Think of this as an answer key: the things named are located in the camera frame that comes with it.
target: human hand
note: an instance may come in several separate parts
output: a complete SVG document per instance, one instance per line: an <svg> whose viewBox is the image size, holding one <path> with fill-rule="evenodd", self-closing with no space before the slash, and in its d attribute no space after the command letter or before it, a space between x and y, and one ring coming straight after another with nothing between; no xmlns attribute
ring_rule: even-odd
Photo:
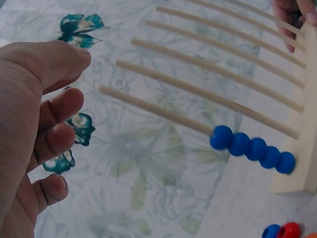
<svg viewBox="0 0 317 238"><path fill-rule="evenodd" d="M317 26L317 13L311 0L271 0L273 15L297 28L301 28L305 20L312 26ZM280 33L295 39L296 35L289 30L277 25ZM294 52L294 47L285 43L289 52Z"/></svg>
<svg viewBox="0 0 317 238"><path fill-rule="evenodd" d="M38 214L68 194L62 176L31 184L28 173L74 143L75 132L63 121L80 110L83 94L72 88L41 98L77 80L90 61L88 51L62 41L0 48L0 233L6 238L34 237Z"/></svg>

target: wooden dowel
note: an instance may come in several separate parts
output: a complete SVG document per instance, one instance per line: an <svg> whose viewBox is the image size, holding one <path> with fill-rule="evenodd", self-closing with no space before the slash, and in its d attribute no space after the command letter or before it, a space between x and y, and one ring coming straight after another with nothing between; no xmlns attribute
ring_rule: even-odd
<svg viewBox="0 0 317 238"><path fill-rule="evenodd" d="M163 82L163 83L167 83L169 85L172 85L174 87L180 88L182 90L185 90L189 93L195 94L197 96L203 97L205 99L211 100L215 103L218 103L224 107L227 107L231 110L234 110L238 113L241 113L242 115L245 115L247 117L250 117L264 125L267 125L271 128L274 128L288 136L291 136L294 139L298 138L298 132L296 132L295 130L293 130L292 128L289 128L287 126L285 126L284 124L275 121L271 118L268 118L258 112L255 112L247 107L242 106L241 104L235 103L231 100L228 100L224 97L221 97L215 93L212 92L208 92L204 89L201 89L199 87L196 87L192 84L183 82L179 79L170 77L168 75L159 73L159 72L155 72L153 70L150 70L148 68L145 67L141 67L132 63L128 63L122 60L118 60L116 62L116 65L118 67L133 71L135 73L147 76L149 78L155 79L157 81Z"/></svg>
<svg viewBox="0 0 317 238"><path fill-rule="evenodd" d="M286 105L290 108L293 108L297 111L300 111L303 109L302 105L299 105L299 104L291 101L290 99L284 97L283 95L272 91L270 88L265 87L265 86L255 82L255 81L249 80L245 77L242 77L242 76L240 76L234 72L231 72L229 70L226 70L222 67L219 67L219 66L217 66L211 62L208 62L206 60L198 59L196 57L191 57L191 56L188 56L188 55L183 54L181 52L169 49L169 48L164 47L164 46L159 46L157 44L153 44L153 43L150 43L147 41L140 41L137 39L132 39L131 44L135 45L135 46L143 47L146 49L150 49L150 50L156 51L160 54L164 54L164 55L176 58L178 60L194 64L194 65L196 65L200 68L204 68L208 71L215 72L215 73L222 75L226 78L229 78L235 82L238 82L244 86L250 87L253 90L258 91L264 95L267 95L268 97L271 97L271 98L275 99L276 101L283 103L284 105Z"/></svg>
<svg viewBox="0 0 317 238"><path fill-rule="evenodd" d="M281 27L289 30L290 32L295 33L296 35L299 35L299 36L302 36L302 37L304 37L304 35L305 35L305 33L303 31L301 31L301 30L297 29L296 27L286 23L285 21L282 21L282 20L280 20L280 19L278 19L278 18L276 18L276 17L274 17L274 16L272 16L272 15L270 15L270 14L264 12L264 11L261 11L261 10L255 8L255 7L253 7L253 6L250 6L250 5L248 5L248 4L244 3L244 2L240 2L240 1L236 1L236 0L222 0L222 1L229 2L229 3L233 4L233 5L236 5L236 6L239 6L241 8L244 8L246 10L249 10L251 12L254 12L257 15L260 15L260 16L266 18L266 19L269 19L269 20L275 22L276 24L278 24Z"/></svg>
<svg viewBox="0 0 317 238"><path fill-rule="evenodd" d="M207 37L204 37L202 35L198 35L198 34L195 34L193 32L190 32L190 31L186 31L186 30L183 30L181 28L178 28L178 27L174 27L174 26L171 26L171 25L166 25L166 24L163 24L163 23L159 23L159 22L155 22L155 21L150 21L150 20L147 20L145 22L147 25L149 26L152 26L152 27L155 27L155 28L159 28L159 29L162 29L162 30L166 30L166 31L169 31L169 32L173 32L173 33L176 33L176 34L179 34L179 35L182 35L182 36L185 36L185 37L189 37L191 39L194 39L194 40L197 40L197 41L200 41L200 42L203 42L203 43L206 43L206 44L210 44L210 45L213 45L215 47L218 47L226 52L229 52L233 55L236 55L236 56L239 56L241 58L244 58L250 62L253 62L255 64L257 64L258 66L264 68L264 69L267 69L273 73L275 73L276 75L286 79L287 81L295 84L296 86L298 87L301 87L301 88L304 88L305 87L305 83L297 78L295 78L294 76L292 76L291 74L283 71L282 69L278 68L278 67L275 67L274 65L258 58L258 57L255 57L254 55L252 54L248 54L246 52L243 52L235 47L232 47L232 46L229 46L227 44L224 44L220 41L217 41L217 40L214 40L214 39L211 39L211 38L207 38Z"/></svg>
<svg viewBox="0 0 317 238"><path fill-rule="evenodd" d="M242 20L242 21L245 21L251 25L254 25L254 26L257 26L259 27L260 29L266 31L266 32L269 32L270 34L282 39L283 41L287 42L288 44L304 51L305 50L305 46L303 46L302 44L296 42L295 40L291 39L290 37L288 36L285 36L284 34L281 34L279 33L278 31L276 31L275 29L273 28L270 28L258 21L254 21L246 16L243 16L241 14L238 14L234 11L231 11L229 9L226 9L224 7L221 7L221 6L218 6L218 5L215 5L215 4L212 4L210 2L206 2L206 1L202 1L202 0L185 0L185 1L188 1L188 2L191 2L191 3L194 3L194 4L197 4L197 5L200 5L200 6L204 6L204 7L207 7L207 8L210 8L210 9L213 9L213 10L216 10L216 11L219 11L221 13L224 13L224 14L227 14L231 17L234 17L234 18L237 18L239 20Z"/></svg>
<svg viewBox="0 0 317 238"><path fill-rule="evenodd" d="M175 113L172 113L168 110L165 110L163 108L158 107L155 104L148 103L148 102L145 102L141 99L126 95L126 94L121 93L115 89L101 85L99 87L99 91L103 94L106 94L106 95L109 95L113 98L119 99L123 102L130 104L130 105L136 106L136 107L141 108L145 111L148 111L150 113L158 115L162 118L171 120L175 123L178 123L178 124L183 125L185 127L191 128L195 131L198 131L202 134L207 135L208 137L210 137L213 133L213 128L211 128L211 127L208 127L206 125L198 123L194 120L188 119L188 118L183 117L181 115L177 115Z"/></svg>
<svg viewBox="0 0 317 238"><path fill-rule="evenodd" d="M194 15L191 15L191 14L187 14L187 13L184 13L184 12L181 12L181 11L177 11L177 10L172 10L172 9L169 9L169 8L165 8L165 7L157 7L157 11L158 12L162 12L164 14L168 14L168 15L172 15L172 16L176 16L176 17L180 17L180 18L183 18L183 19L186 19L186 20L190 20L190 21L195 21L195 22L198 22L198 23L201 23L201 24L204 24L204 25L207 25L207 26L211 26L211 27L214 27L218 30L221 30L221 31L226 31L232 35L235 35L241 39L244 39L246 41L249 41L249 42L252 42L253 44L257 45L257 46L260 46L260 47L263 47L283 58L285 58L286 60L300 66L301 68L305 68L306 67L306 64L303 63L302 61L298 60L297 58L289 55L288 53L280 50L279 48L273 46L273 45L270 45L262 40L259 40L255 37L252 37L252 36L249 36L241 31L238 31L236 29L233 29L231 27L228 27L228 26L225 26L225 25L222 25L222 24L219 24L215 21L211 21L211 20L207 20L207 19L204 19L202 17L198 17L198 16L194 16Z"/></svg>

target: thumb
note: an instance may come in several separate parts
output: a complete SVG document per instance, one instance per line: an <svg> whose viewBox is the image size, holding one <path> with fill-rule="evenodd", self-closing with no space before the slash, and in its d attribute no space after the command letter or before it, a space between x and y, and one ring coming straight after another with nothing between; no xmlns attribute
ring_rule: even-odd
<svg viewBox="0 0 317 238"><path fill-rule="evenodd" d="M60 80L70 80L82 73L90 64L86 49L76 48L63 41L17 42L0 48L0 61L13 63L28 71L21 78L26 85L37 80L43 90Z"/></svg>
<svg viewBox="0 0 317 238"><path fill-rule="evenodd" d="M317 13L311 0L296 0L299 10L304 18L312 25L317 26Z"/></svg>

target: red bead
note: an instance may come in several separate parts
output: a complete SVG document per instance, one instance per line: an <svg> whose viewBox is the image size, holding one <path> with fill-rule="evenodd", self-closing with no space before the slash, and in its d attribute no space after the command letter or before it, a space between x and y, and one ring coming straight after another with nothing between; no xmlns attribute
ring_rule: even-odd
<svg viewBox="0 0 317 238"><path fill-rule="evenodd" d="M311 233L306 238L317 238L317 233Z"/></svg>
<svg viewBox="0 0 317 238"><path fill-rule="evenodd" d="M276 238L300 238L301 227L296 222L286 223L281 227L276 235Z"/></svg>

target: floral tablecloth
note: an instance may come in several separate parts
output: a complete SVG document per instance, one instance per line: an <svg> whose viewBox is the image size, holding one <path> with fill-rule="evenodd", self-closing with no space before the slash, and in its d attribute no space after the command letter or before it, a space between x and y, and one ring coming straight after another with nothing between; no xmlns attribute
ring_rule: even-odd
<svg viewBox="0 0 317 238"><path fill-rule="evenodd" d="M261 18L229 3L217 4ZM245 0L259 9L267 0ZM229 155L209 139L97 92L100 84L137 96L209 126L234 130L241 116L171 86L115 66L118 59L245 103L249 89L193 65L139 49L135 37L206 59L252 78L254 65L188 38L150 28L147 19L186 28L257 55L259 48L225 32L156 12L156 6L213 19L260 38L256 27L183 0L7 0L0 11L0 39L61 39L85 48L92 64L71 87L85 103L66 121L76 131L70 151L34 170L32 180L62 173L69 196L39 218L38 238L193 238L221 179Z"/></svg>

